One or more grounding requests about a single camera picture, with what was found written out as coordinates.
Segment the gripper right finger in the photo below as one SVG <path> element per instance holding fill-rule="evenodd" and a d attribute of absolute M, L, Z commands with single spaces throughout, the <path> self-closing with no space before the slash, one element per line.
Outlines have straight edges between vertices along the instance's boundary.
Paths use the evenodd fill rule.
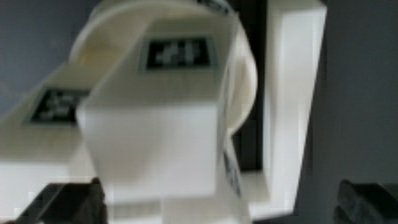
<path fill-rule="evenodd" d="M 337 189 L 333 224 L 398 224 L 398 183 L 353 183 Z"/>

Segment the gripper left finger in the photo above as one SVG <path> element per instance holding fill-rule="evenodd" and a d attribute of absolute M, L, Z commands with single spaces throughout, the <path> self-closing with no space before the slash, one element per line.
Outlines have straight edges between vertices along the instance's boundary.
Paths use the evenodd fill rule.
<path fill-rule="evenodd" d="M 99 179 L 88 183 L 49 183 L 12 224 L 108 224 Z"/>

